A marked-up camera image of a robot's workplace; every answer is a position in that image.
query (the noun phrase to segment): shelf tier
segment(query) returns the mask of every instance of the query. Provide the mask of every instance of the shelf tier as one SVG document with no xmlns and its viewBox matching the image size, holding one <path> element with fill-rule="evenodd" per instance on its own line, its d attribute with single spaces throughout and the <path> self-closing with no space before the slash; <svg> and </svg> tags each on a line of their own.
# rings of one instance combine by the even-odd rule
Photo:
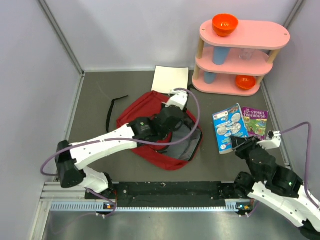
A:
<svg viewBox="0 0 320 240">
<path fill-rule="evenodd" d="M 204 93 L 236 96 L 252 96 L 260 88 L 260 85 L 256 84 L 250 90 L 242 90 L 236 86 L 236 75 L 231 74 L 217 74 L 213 83 L 207 84 L 205 83 L 203 70 L 200 70 L 198 79 L 192 77 L 192 83 L 197 90 Z"/>
<path fill-rule="evenodd" d="M 214 47 L 209 46 L 203 49 L 202 58 L 195 58 L 196 64 L 202 70 L 209 73 L 234 74 L 247 76 L 263 76 L 268 74 L 273 63 L 267 63 L 268 55 L 256 50 L 250 60 L 239 58 L 240 48 L 231 48 L 222 65 L 213 63 Z"/>
<path fill-rule="evenodd" d="M 290 40 L 290 34 L 283 26 L 271 21 L 239 20 L 237 28 L 229 36 L 218 36 L 212 27 L 212 20 L 200 27 L 200 37 L 206 43 L 218 47 L 277 50 Z"/>
</svg>

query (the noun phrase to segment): blue book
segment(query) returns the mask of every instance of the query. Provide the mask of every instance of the blue book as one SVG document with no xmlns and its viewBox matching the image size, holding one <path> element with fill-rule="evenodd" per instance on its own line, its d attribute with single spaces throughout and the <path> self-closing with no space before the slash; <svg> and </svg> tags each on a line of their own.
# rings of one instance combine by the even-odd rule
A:
<svg viewBox="0 0 320 240">
<path fill-rule="evenodd" d="M 212 117 L 220 154 L 232 152 L 231 135 L 241 138 L 249 136 L 244 116 L 238 103 L 226 110 L 213 114 Z"/>
</svg>

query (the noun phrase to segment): transparent cup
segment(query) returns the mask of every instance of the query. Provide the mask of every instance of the transparent cup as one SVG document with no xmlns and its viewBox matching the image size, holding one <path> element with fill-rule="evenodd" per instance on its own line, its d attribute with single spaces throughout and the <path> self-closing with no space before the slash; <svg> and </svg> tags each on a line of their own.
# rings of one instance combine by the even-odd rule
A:
<svg viewBox="0 0 320 240">
<path fill-rule="evenodd" d="M 239 58 L 243 60 L 250 60 L 254 52 L 255 52 L 255 49 L 241 48 L 239 53 Z"/>
</svg>

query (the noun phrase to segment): bowl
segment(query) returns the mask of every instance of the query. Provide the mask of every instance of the bowl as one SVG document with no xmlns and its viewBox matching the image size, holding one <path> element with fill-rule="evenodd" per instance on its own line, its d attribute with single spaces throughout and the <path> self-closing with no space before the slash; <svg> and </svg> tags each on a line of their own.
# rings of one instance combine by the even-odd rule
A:
<svg viewBox="0 0 320 240">
<path fill-rule="evenodd" d="M 214 32 L 220 37 L 226 37 L 233 33 L 238 26 L 238 19 L 228 13 L 221 13 L 212 18 Z"/>
<path fill-rule="evenodd" d="M 256 85 L 256 78 L 254 76 L 237 75 L 235 77 L 235 84 L 238 88 L 243 90 L 250 90 Z"/>
</svg>

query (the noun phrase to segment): red backpack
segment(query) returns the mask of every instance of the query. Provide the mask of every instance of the red backpack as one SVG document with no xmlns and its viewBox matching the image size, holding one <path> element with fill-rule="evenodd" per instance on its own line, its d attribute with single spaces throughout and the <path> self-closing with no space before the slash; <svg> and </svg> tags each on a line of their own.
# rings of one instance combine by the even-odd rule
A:
<svg viewBox="0 0 320 240">
<path fill-rule="evenodd" d="M 116 127 L 120 128 L 124 124 L 127 124 L 138 117 L 151 117 L 160 113 L 162 109 L 162 103 L 166 103 L 169 100 L 168 96 L 165 96 L 159 92 L 151 91 L 147 92 L 134 103 L 132 103 L 116 120 Z M 111 111 L 113 108 L 114 100 L 112 101 L 108 119 L 110 120 Z M 176 142 L 188 133 L 195 125 L 196 118 L 188 110 L 185 113 L 183 125 L 178 131 L 170 133 L 166 139 L 158 141 L 158 143 Z M 177 170 L 189 163 L 195 156 L 197 149 L 202 142 L 203 134 L 198 126 L 196 131 L 187 140 L 171 146 L 154 146 L 143 145 L 138 148 L 132 149 L 132 151 L 146 159 L 150 163 L 165 170 Z"/>
</svg>

